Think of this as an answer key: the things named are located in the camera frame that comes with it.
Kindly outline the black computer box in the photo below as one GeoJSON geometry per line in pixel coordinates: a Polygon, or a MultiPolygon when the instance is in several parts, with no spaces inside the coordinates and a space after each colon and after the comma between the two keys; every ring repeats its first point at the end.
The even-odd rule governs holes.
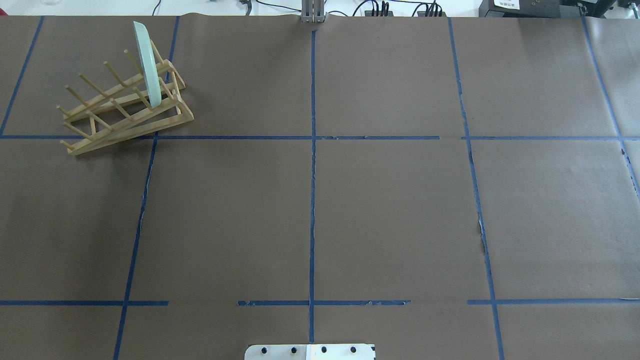
{"type": "Polygon", "coordinates": [[[573,19],[583,15],[580,7],[562,0],[483,0],[478,7],[479,18],[573,19]]]}

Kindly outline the white pedestal column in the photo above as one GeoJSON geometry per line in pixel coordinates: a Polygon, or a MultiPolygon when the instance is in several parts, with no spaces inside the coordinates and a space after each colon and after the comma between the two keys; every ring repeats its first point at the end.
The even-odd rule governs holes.
{"type": "Polygon", "coordinates": [[[245,353],[245,360],[375,360],[373,344],[254,344],[245,353]]]}

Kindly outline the wooden dish rack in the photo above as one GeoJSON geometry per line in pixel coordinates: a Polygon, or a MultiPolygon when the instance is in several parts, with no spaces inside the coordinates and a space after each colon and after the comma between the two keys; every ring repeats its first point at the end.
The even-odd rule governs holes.
{"type": "Polygon", "coordinates": [[[75,143],[60,141],[69,155],[75,157],[194,121],[194,113],[181,93],[186,88],[185,81],[174,64],[160,55],[155,43],[151,42],[150,47],[160,89],[160,100],[156,105],[153,105],[150,91],[142,89],[146,80],[151,79],[144,74],[142,66],[138,67],[137,74],[123,79],[109,62],[103,62],[118,82],[110,89],[102,89],[80,74],[79,77],[98,93],[91,99],[82,98],[66,85],[65,89],[79,104],[70,110],[61,105],[57,109],[62,113],[62,125],[81,137],[75,143]]]}

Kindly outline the aluminium frame post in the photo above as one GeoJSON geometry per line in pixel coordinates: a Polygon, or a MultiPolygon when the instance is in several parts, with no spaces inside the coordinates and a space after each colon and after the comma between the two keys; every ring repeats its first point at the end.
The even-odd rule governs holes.
{"type": "Polygon", "coordinates": [[[302,0],[301,22],[303,24],[324,23],[327,18],[325,0],[302,0]]]}

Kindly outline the light green plate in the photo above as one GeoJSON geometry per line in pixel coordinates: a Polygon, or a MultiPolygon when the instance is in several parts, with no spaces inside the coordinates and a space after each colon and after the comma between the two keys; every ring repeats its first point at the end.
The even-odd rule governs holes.
{"type": "Polygon", "coordinates": [[[137,44],[142,75],[146,86],[148,101],[151,109],[155,109],[162,103],[162,91],[158,80],[158,69],[155,58],[154,46],[146,25],[134,21],[134,34],[137,44]]]}

